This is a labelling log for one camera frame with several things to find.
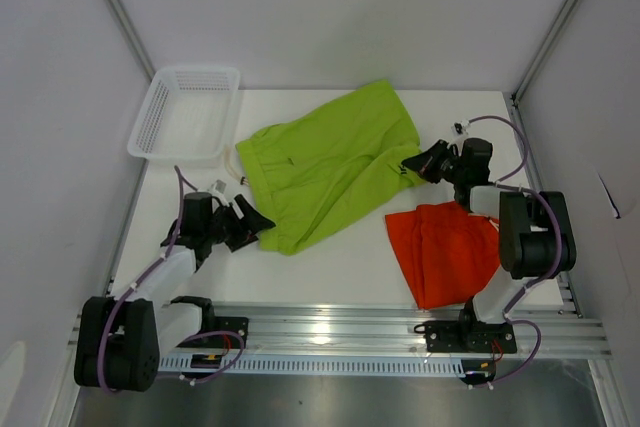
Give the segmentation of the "lime green shorts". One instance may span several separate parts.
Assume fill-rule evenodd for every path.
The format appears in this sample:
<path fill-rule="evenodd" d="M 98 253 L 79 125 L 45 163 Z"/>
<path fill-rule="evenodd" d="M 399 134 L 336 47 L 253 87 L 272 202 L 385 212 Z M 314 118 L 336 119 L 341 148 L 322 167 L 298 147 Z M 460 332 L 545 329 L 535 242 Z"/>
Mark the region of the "lime green shorts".
<path fill-rule="evenodd" d="M 361 220 L 421 179 L 403 167 L 420 137 L 387 80 L 367 84 L 237 143 L 261 249 L 295 255 Z"/>

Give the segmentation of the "orange shorts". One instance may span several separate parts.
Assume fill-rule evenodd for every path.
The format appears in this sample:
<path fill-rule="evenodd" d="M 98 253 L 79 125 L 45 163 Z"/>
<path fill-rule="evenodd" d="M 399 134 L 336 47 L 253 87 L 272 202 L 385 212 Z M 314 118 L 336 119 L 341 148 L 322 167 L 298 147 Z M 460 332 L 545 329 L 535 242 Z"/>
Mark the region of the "orange shorts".
<path fill-rule="evenodd" d="M 464 304 L 498 270 L 499 223 L 459 204 L 423 204 L 388 214 L 385 225 L 418 308 Z"/>

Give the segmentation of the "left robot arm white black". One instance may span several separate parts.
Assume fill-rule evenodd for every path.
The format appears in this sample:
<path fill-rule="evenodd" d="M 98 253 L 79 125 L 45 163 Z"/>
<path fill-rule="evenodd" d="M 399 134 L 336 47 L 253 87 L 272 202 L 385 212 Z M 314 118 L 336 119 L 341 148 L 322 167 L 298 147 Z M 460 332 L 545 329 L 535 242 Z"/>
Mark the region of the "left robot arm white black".
<path fill-rule="evenodd" d="M 218 339 L 221 349 L 243 353 L 245 328 L 218 319 L 210 299 L 176 291 L 215 246 L 236 252 L 275 226 L 241 194 L 232 201 L 204 191 L 185 194 L 157 259 L 120 291 L 84 303 L 76 384 L 110 393 L 144 392 L 156 380 L 161 360 L 176 347 L 204 347 Z"/>

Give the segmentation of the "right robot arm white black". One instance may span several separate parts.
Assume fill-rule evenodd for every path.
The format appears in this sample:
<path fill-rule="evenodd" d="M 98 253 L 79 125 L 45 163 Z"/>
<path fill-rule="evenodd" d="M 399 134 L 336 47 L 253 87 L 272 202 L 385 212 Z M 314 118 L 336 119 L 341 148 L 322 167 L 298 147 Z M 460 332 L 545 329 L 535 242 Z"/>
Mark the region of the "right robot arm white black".
<path fill-rule="evenodd" d="M 540 283 L 573 268 L 577 256 L 564 195 L 491 183 L 492 155 L 484 139 L 468 138 L 461 148 L 439 140 L 401 162 L 428 183 L 450 183 L 464 219 L 497 223 L 497 270 L 453 323 L 458 342 L 472 351 L 493 335 L 511 334 L 515 306 Z"/>

